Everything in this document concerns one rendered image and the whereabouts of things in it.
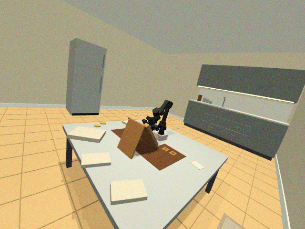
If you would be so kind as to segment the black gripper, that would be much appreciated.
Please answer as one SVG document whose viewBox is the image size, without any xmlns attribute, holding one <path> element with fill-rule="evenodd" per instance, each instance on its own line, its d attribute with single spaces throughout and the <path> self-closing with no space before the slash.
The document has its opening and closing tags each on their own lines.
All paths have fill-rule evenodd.
<svg viewBox="0 0 305 229">
<path fill-rule="evenodd" d="M 157 123 L 157 119 L 156 119 L 156 118 L 155 118 L 155 120 L 154 120 L 153 123 L 152 123 L 151 121 L 148 121 L 148 122 L 147 122 L 147 120 L 145 120 L 145 119 L 143 119 L 142 122 L 143 122 L 143 124 L 145 124 L 145 123 L 149 124 L 152 131 L 153 131 L 153 130 L 156 130 L 156 131 L 159 130 L 158 125 L 156 125 L 156 123 Z"/>
</svg>

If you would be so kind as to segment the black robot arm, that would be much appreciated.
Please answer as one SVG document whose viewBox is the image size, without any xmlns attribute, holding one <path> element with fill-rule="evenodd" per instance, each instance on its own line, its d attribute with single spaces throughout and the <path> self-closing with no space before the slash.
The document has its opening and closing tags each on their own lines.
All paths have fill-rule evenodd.
<svg viewBox="0 0 305 229">
<path fill-rule="evenodd" d="M 166 130 L 166 118 L 169 112 L 169 109 L 172 107 L 173 102 L 165 100 L 164 103 L 162 104 L 162 106 L 160 108 L 154 108 L 152 110 L 153 116 L 154 117 L 149 117 L 147 116 L 146 119 L 148 121 L 151 121 L 152 123 L 154 122 L 155 118 L 158 120 L 161 119 L 160 116 L 163 115 L 162 120 L 159 122 L 158 127 L 159 127 L 159 132 L 158 134 L 160 135 L 164 135 L 164 131 Z M 165 110 L 165 111 L 164 111 Z"/>
</svg>

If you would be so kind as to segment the white flat card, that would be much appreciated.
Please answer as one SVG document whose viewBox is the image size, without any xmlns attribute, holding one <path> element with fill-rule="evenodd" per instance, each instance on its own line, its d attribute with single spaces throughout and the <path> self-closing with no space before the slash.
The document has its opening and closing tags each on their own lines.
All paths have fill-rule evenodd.
<svg viewBox="0 0 305 229">
<path fill-rule="evenodd" d="M 192 163 L 193 165 L 195 165 L 196 168 L 198 168 L 199 170 L 204 168 L 202 165 L 200 165 L 200 164 L 199 164 L 198 162 L 196 162 L 196 161 L 190 162 L 190 163 Z"/>
</svg>

